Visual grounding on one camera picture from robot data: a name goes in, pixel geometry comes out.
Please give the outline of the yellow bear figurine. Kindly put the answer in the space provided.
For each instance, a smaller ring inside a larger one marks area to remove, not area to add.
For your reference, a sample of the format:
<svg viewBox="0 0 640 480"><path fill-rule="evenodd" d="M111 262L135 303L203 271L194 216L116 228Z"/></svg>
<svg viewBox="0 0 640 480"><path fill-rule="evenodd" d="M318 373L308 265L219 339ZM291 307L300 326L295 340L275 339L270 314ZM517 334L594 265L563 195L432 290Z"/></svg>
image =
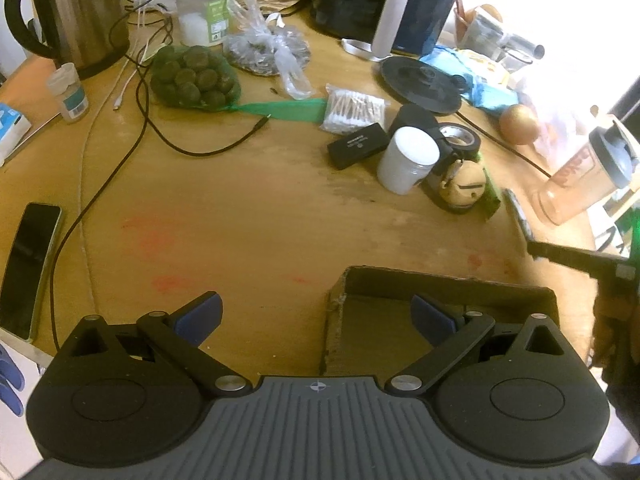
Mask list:
<svg viewBox="0 0 640 480"><path fill-rule="evenodd" d="M487 177L479 162L455 157L438 164L423 186L435 205L463 214L483 197L486 185Z"/></svg>

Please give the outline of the apple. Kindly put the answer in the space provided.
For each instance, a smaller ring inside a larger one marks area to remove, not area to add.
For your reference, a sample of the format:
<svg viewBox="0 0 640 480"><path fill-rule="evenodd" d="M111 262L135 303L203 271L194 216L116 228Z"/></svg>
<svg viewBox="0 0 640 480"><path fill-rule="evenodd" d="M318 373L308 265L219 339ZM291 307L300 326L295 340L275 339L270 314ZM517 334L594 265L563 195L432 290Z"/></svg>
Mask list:
<svg viewBox="0 0 640 480"><path fill-rule="evenodd" d="M502 136L513 145L534 143L541 132L540 121L535 112L524 104L508 107L499 117Z"/></svg>

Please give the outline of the stainless steel electric kettle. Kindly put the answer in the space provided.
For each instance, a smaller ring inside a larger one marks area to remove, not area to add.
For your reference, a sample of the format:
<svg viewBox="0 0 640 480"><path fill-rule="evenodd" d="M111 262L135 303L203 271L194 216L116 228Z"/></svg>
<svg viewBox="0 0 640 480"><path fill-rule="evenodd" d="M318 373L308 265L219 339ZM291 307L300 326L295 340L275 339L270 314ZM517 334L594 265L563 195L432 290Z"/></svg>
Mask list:
<svg viewBox="0 0 640 480"><path fill-rule="evenodd" d="M23 20L22 0L4 0L13 38L28 52L56 65L75 65L80 78L92 77L127 53L130 40L122 0L32 0L43 40Z"/></svg>

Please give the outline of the translucent plastic bag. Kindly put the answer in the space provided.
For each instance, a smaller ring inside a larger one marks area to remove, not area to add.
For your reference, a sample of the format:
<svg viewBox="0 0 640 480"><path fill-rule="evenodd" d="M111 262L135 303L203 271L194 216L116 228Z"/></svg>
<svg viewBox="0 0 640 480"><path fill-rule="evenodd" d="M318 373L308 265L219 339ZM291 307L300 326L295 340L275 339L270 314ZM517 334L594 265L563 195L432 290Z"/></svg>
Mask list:
<svg viewBox="0 0 640 480"><path fill-rule="evenodd" d="M590 107L578 101L572 88L550 81L522 80L516 86L521 104L535 114L540 133L536 152L553 170L562 166L588 140L597 119Z"/></svg>

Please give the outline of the small black rectangular box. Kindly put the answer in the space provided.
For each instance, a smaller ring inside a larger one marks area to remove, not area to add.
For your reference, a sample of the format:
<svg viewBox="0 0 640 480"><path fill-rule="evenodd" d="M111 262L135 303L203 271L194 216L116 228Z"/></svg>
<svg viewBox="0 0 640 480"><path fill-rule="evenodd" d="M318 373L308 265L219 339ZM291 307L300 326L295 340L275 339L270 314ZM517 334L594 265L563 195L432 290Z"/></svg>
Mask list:
<svg viewBox="0 0 640 480"><path fill-rule="evenodd" d="M368 125L330 143L329 161L335 169L343 170L385 151L389 143L390 137L380 124Z"/></svg>

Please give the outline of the plastic bag of seeds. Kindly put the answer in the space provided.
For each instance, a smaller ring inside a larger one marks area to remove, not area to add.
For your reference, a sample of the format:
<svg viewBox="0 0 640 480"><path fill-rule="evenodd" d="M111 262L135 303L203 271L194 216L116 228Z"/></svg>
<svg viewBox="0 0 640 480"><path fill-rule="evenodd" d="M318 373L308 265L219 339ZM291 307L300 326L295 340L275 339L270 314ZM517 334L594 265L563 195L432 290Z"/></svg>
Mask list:
<svg viewBox="0 0 640 480"><path fill-rule="evenodd" d="M227 10L232 29L222 48L228 61L253 75L278 76L294 100L311 98L314 88L304 72L311 52L303 33L278 12L265 18L257 0L227 0Z"/></svg>

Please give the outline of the bag of cotton swabs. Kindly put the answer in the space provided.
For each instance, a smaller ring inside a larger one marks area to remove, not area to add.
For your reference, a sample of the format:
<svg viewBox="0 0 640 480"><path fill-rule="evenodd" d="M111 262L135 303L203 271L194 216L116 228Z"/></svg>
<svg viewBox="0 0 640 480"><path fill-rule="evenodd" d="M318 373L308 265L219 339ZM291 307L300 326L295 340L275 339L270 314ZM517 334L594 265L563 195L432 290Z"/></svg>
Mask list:
<svg viewBox="0 0 640 480"><path fill-rule="evenodd" d="M326 85L326 111L320 128L334 134L347 134L374 124L385 127L387 102L377 96Z"/></svg>

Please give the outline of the brown cardboard box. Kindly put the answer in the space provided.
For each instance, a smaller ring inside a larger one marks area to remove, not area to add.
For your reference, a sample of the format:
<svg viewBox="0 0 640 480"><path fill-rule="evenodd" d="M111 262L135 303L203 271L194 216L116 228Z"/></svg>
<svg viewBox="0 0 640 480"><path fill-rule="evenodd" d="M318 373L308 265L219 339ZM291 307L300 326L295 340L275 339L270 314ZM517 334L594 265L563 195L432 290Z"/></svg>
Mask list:
<svg viewBox="0 0 640 480"><path fill-rule="evenodd" d="M386 382L460 330L470 311L504 324L533 313L559 319L547 287L350 266L329 292L320 373Z"/></svg>

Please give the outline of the black kettle base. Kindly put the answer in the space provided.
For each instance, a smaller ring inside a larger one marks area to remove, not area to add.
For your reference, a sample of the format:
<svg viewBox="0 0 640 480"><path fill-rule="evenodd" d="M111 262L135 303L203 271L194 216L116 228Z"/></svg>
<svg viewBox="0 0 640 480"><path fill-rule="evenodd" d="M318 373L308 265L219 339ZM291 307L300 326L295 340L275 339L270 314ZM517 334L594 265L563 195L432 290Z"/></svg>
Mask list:
<svg viewBox="0 0 640 480"><path fill-rule="evenodd" d="M390 56L378 63L378 74L387 91L401 102L437 115L451 115L461 107L454 77L414 58Z"/></svg>

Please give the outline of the white round container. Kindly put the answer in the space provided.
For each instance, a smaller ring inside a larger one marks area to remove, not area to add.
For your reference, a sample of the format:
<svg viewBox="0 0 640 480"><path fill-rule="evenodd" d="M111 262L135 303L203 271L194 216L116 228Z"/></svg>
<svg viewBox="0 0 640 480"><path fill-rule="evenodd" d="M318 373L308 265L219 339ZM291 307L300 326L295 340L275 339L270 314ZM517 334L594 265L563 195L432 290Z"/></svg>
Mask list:
<svg viewBox="0 0 640 480"><path fill-rule="evenodd" d="M386 190L406 195L431 172L439 159L440 148L426 131L401 127L390 139L376 176Z"/></svg>

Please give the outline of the black smartphone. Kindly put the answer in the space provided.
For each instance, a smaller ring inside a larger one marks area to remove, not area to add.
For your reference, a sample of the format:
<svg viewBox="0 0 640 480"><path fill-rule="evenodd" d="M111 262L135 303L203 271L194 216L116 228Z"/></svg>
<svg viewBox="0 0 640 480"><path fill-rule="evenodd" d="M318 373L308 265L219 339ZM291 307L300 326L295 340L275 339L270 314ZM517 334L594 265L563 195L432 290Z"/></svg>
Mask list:
<svg viewBox="0 0 640 480"><path fill-rule="evenodd" d="M60 206L29 203L6 262L1 283L1 328L27 342L37 336L42 291L61 218Z"/></svg>

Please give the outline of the white blue carton box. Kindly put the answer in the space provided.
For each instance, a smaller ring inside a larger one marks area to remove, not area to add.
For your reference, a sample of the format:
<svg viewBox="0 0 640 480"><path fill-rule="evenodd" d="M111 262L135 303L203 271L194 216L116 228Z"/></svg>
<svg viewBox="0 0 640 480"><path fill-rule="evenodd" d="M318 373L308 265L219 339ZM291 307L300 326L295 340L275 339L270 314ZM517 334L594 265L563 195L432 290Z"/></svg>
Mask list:
<svg viewBox="0 0 640 480"><path fill-rule="evenodd" d="M0 103L0 166L3 166L32 123L24 114L6 103Z"/></svg>

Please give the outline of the black electrical tape roll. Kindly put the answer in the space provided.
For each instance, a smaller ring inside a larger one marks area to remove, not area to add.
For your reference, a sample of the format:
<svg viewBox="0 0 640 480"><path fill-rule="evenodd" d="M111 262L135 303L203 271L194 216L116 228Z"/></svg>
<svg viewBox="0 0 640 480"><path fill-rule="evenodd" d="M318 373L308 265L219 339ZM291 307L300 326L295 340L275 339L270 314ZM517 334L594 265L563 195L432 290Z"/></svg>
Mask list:
<svg viewBox="0 0 640 480"><path fill-rule="evenodd" d="M455 122L441 122L439 131L460 158L476 159L480 151L480 137L473 130Z"/></svg>

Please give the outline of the green net bag of limes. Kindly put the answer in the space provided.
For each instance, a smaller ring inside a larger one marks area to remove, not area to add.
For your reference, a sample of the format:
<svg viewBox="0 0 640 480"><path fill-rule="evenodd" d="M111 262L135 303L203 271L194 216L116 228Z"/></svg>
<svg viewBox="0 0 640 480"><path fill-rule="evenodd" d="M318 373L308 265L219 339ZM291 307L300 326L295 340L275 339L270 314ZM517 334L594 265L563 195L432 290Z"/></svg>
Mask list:
<svg viewBox="0 0 640 480"><path fill-rule="evenodd" d="M325 99L242 104L238 73L222 54L195 46L163 46L151 61L150 87L169 107L201 112L238 112L288 122L320 124Z"/></svg>

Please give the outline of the green tube with black cap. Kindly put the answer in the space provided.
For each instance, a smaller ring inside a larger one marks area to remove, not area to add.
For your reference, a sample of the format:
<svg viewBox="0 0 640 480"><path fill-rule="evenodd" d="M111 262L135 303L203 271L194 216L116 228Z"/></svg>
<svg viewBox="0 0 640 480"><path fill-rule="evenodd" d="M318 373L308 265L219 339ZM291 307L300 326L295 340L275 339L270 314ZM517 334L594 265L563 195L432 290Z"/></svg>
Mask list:
<svg viewBox="0 0 640 480"><path fill-rule="evenodd" d="M482 211L486 220L490 220L500 209L502 204L502 192L500 188L495 184L494 179L487 168L483 169L486 179L485 191L480 203L482 204Z"/></svg>

